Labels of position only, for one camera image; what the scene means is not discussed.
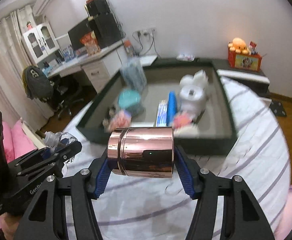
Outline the clear plastic bottle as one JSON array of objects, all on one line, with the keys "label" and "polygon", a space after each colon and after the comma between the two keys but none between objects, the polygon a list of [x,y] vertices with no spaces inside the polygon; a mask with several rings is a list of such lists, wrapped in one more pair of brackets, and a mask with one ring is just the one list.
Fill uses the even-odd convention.
[{"label": "clear plastic bottle", "polygon": [[77,141],[77,139],[68,132],[35,132],[42,140],[45,146],[50,149],[51,153],[55,153],[56,151],[66,147],[68,144]]}]

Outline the rose gold metallic cylinder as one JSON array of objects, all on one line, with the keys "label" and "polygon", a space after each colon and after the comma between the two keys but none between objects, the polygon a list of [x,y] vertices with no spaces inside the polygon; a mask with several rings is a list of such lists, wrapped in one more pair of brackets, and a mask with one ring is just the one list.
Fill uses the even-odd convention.
[{"label": "rose gold metallic cylinder", "polygon": [[171,178],[174,134],[171,127],[129,127],[112,132],[107,145],[108,166],[129,177]]}]

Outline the pink patterned small packet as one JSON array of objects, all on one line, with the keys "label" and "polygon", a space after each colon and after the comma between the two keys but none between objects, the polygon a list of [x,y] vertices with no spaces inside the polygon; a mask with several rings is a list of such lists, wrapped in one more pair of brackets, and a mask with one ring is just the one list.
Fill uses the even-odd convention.
[{"label": "pink patterned small packet", "polygon": [[132,116],[126,110],[120,110],[118,113],[115,113],[110,118],[105,118],[102,121],[102,125],[106,132],[113,132],[115,129],[118,128],[127,128],[131,126],[131,119]]}]

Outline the black hair clips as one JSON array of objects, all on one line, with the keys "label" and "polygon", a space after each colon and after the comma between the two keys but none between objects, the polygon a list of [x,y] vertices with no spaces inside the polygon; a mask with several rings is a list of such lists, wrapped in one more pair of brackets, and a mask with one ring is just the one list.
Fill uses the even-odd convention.
[{"label": "black hair clips", "polygon": [[117,109],[115,106],[108,107],[107,119],[109,119],[109,120],[113,119],[116,114],[117,114]]}]

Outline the blue gold patterned box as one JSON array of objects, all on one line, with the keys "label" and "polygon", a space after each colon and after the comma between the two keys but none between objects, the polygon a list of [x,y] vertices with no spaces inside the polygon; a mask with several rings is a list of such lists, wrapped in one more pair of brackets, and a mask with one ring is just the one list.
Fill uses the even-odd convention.
[{"label": "blue gold patterned box", "polygon": [[166,127],[167,126],[167,100],[162,100],[158,104],[157,115],[156,115],[156,127]]}]

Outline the blue rectangular plastic case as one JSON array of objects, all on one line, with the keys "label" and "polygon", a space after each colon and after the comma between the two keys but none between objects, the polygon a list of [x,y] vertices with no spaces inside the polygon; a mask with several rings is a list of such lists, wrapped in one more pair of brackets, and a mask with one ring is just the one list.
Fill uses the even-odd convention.
[{"label": "blue rectangular plastic case", "polygon": [[169,92],[167,103],[167,126],[171,126],[174,120],[174,116],[177,113],[177,99],[174,91]]}]

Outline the pink white small packet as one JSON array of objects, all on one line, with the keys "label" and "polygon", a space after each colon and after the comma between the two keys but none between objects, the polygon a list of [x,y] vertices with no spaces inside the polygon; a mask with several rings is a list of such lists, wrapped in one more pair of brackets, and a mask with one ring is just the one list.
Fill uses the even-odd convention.
[{"label": "pink white small packet", "polygon": [[194,138],[200,135],[197,124],[193,122],[192,117],[186,112],[178,113],[174,116],[172,128],[174,137]]}]

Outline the pink bedding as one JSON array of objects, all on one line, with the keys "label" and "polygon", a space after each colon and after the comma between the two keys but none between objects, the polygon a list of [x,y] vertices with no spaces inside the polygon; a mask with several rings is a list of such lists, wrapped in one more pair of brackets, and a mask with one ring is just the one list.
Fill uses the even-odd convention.
[{"label": "pink bedding", "polygon": [[[36,149],[30,138],[24,133],[21,126],[21,121],[17,121],[10,128],[6,122],[2,122],[3,126],[3,148],[7,163],[22,155]],[[3,239],[13,239],[17,230],[21,217],[13,216],[9,213],[4,213],[0,216],[0,237]]]}]

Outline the white card in tray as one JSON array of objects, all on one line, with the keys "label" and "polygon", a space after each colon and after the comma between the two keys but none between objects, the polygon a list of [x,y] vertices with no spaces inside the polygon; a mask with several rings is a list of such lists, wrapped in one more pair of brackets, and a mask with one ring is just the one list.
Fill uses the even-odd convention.
[{"label": "white card in tray", "polygon": [[154,127],[154,122],[132,122],[131,127]]}]

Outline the teal round container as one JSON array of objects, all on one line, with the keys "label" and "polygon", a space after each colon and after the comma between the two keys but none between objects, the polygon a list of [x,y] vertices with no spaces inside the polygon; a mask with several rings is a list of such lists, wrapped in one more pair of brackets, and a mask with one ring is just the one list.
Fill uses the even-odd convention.
[{"label": "teal round container", "polygon": [[127,111],[131,116],[136,116],[144,110],[141,95],[133,89],[124,89],[118,97],[118,106]]}]

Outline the black white tv cabinet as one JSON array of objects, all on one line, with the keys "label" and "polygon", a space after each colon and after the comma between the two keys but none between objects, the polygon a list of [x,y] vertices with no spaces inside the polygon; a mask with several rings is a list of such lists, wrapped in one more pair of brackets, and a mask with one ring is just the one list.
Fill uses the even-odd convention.
[{"label": "black white tv cabinet", "polygon": [[262,70],[254,72],[252,70],[232,68],[226,59],[210,59],[210,58],[195,58],[194,61],[179,61],[177,59],[156,59],[153,65],[164,64],[164,63],[200,63],[204,64],[211,63],[217,70],[219,76],[227,77],[234,81],[237,81],[255,92],[264,103],[270,107],[272,100],[270,98],[269,85],[270,80],[266,77]]}]

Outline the red-capped bottle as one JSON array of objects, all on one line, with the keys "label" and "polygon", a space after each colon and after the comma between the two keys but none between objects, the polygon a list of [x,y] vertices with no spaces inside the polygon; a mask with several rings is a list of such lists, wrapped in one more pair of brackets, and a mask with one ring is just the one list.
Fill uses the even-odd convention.
[{"label": "red-capped bottle", "polygon": [[134,57],[134,55],[135,55],[134,47],[133,47],[132,43],[130,42],[130,40],[124,41],[124,48],[125,48],[125,51],[129,57]]}]

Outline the black computer monitor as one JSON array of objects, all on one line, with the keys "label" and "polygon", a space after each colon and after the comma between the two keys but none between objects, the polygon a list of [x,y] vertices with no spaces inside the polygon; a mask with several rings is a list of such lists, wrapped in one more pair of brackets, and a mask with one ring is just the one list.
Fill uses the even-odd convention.
[{"label": "black computer monitor", "polygon": [[89,32],[91,32],[91,29],[88,18],[85,18],[68,31],[68,36],[73,50],[77,51],[84,47],[80,40]]}]

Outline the orange octopus plush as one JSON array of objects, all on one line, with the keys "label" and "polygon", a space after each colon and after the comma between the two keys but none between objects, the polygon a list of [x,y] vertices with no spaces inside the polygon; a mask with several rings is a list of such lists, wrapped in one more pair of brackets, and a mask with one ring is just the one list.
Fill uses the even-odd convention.
[{"label": "orange octopus plush", "polygon": [[237,54],[247,55],[249,53],[245,41],[239,37],[235,37],[232,42],[228,44],[228,50]]}]

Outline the white wall power strip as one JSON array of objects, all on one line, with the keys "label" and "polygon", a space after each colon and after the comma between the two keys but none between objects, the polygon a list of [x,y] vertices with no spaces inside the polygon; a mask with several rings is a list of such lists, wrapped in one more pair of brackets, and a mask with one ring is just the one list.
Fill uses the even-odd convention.
[{"label": "white wall power strip", "polygon": [[151,36],[154,37],[156,28],[141,29],[137,31],[137,35]]}]

